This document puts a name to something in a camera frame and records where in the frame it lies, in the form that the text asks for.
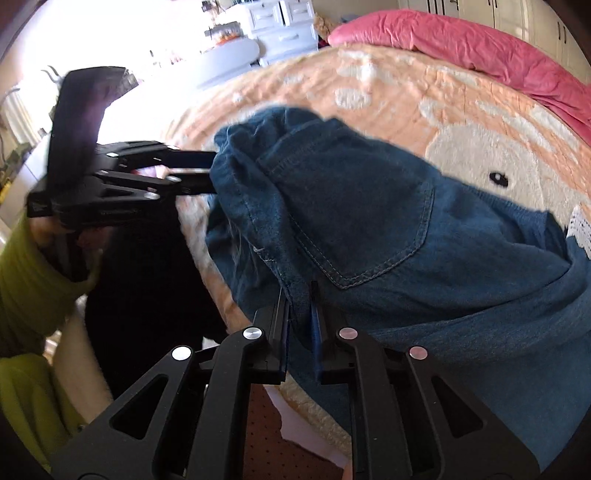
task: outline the drawer handle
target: drawer handle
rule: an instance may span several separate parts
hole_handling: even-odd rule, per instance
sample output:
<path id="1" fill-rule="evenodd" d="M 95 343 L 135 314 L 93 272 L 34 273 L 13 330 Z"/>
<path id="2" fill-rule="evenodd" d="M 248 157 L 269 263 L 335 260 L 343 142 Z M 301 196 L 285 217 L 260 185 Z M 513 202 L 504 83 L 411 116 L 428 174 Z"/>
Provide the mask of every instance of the drawer handle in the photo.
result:
<path id="1" fill-rule="evenodd" d="M 286 35 L 285 37 L 279 37 L 279 41 L 289 41 L 289 40 L 296 40 L 300 38 L 299 33 L 295 33 L 293 35 Z"/>

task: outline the blue jeans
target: blue jeans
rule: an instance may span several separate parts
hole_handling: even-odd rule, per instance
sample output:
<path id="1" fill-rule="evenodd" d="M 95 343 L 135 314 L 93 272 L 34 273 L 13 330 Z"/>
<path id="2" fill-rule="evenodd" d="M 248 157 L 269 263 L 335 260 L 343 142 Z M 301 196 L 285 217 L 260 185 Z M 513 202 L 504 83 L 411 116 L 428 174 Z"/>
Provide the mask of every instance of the blue jeans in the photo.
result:
<path id="1" fill-rule="evenodd" d="M 350 325 L 392 348 L 425 346 L 542 468 L 556 457 L 591 404 L 591 264 L 551 214 L 301 109 L 260 112 L 216 143 L 207 244 L 247 315 L 281 286 L 309 346 L 316 280 Z M 346 423 L 337 394 L 309 381 L 307 350 L 291 356 Z"/>

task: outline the black eye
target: black eye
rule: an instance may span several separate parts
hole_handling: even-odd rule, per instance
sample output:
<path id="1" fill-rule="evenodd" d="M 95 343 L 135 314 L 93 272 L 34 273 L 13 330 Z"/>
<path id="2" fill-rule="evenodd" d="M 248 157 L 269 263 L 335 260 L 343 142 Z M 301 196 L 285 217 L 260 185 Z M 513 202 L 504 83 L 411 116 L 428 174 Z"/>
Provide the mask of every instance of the black eye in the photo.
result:
<path id="1" fill-rule="evenodd" d="M 505 176 L 504 173 L 498 171 L 491 171 L 488 176 L 492 183 L 498 185 L 499 187 L 503 187 L 506 189 L 509 186 L 509 179 Z"/>

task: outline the green sweater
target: green sweater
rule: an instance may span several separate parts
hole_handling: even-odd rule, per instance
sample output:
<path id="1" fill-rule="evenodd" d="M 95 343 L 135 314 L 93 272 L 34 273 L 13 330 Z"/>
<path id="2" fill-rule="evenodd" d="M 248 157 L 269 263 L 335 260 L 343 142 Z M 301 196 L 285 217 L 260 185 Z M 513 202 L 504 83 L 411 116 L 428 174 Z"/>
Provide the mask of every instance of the green sweater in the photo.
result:
<path id="1" fill-rule="evenodd" d="M 0 407 L 33 456 L 49 457 L 84 425 L 43 357 L 45 338 L 60 328 L 97 276 L 73 283 L 34 243 L 26 218 L 0 255 Z"/>

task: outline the person's arm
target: person's arm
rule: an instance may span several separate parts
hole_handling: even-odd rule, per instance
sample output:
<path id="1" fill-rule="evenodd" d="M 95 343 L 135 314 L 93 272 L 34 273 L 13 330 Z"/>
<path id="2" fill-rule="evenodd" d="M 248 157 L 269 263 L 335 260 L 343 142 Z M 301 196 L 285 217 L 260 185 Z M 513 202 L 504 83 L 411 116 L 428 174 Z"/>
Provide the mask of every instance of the person's arm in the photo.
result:
<path id="1" fill-rule="evenodd" d="M 45 338 L 96 282 L 96 269 L 74 283 L 49 264 L 41 249 L 57 233 L 52 219 L 23 217 L 0 255 L 0 358 L 43 353 Z"/>

